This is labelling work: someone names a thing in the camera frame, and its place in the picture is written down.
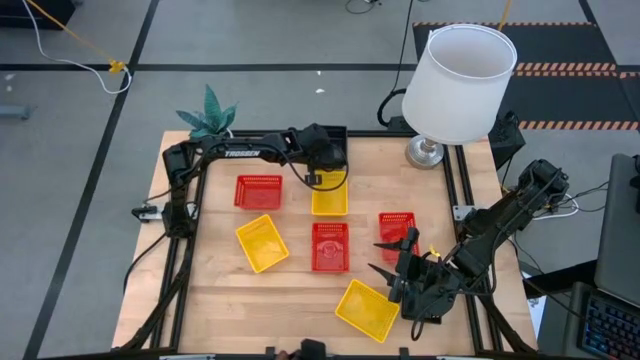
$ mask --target artificial plant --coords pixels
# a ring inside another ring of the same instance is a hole
[[[233,123],[236,117],[236,105],[229,106],[222,111],[216,94],[207,85],[204,93],[204,113],[194,111],[192,114],[181,110],[177,110],[176,113],[182,120],[195,128],[189,134],[192,138],[218,135],[227,131]]]

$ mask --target wooden table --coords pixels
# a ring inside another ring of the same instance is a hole
[[[166,132],[161,149],[187,138],[187,132]],[[264,353],[267,346],[293,351],[300,341],[323,341],[331,353],[473,354],[465,301],[458,296],[442,325],[426,324],[419,341],[409,333],[411,322],[398,316],[384,344],[379,344],[340,320],[334,310],[351,279],[388,294],[384,279],[367,266],[391,269],[381,259],[378,213],[412,211],[421,232],[422,251],[433,244],[447,253],[455,243],[442,165],[429,171],[411,167],[404,157],[408,139],[349,138],[349,215],[314,217],[311,192],[291,169],[261,160],[221,160],[209,166],[196,251],[192,266],[180,352]],[[499,183],[487,140],[465,146],[476,205],[489,207],[500,199]],[[455,153],[452,167],[459,185]],[[236,177],[242,174],[282,174],[280,210],[271,211],[290,256],[264,273],[254,274],[235,236],[235,229],[262,215],[233,206]],[[161,157],[150,194],[167,189]],[[311,272],[311,225],[349,224],[350,272]],[[161,222],[141,225],[136,256],[163,232]],[[113,344],[126,342],[144,322],[158,300],[168,241],[149,254],[131,274]],[[513,328],[529,345],[536,340],[514,249],[507,243],[496,255],[498,286],[495,301]],[[478,302],[485,348],[490,348],[484,308]],[[173,310],[166,316],[170,326]],[[168,344],[165,331],[162,344]]]

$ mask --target yellow basket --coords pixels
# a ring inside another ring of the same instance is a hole
[[[262,215],[247,225],[239,227],[236,230],[236,236],[249,259],[251,268],[256,273],[263,272],[289,256],[289,250],[269,215]]]
[[[383,343],[399,310],[400,305],[353,279],[336,308],[336,315],[375,341]]]
[[[322,185],[316,185],[320,189],[335,187],[344,179],[345,172],[336,170],[325,172],[317,170],[316,174],[322,176]],[[344,184],[334,191],[314,191],[311,195],[311,213],[322,216],[343,216],[349,212],[348,186]]]

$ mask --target silver lamp base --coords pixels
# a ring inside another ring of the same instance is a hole
[[[409,141],[405,151],[407,161],[418,169],[432,169],[442,161],[444,147],[422,135]]]

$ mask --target red basket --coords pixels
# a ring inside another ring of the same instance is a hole
[[[416,218],[413,213],[380,213],[378,215],[380,224],[380,239],[383,243],[396,242],[405,239],[410,227],[416,226]],[[416,243],[413,253],[420,255],[420,247]],[[398,262],[398,252],[394,250],[382,250],[382,259],[394,265]]]
[[[311,247],[311,270],[349,271],[349,226],[347,224],[313,224]]]
[[[243,209],[279,209],[281,193],[280,175],[240,175],[234,205]]]

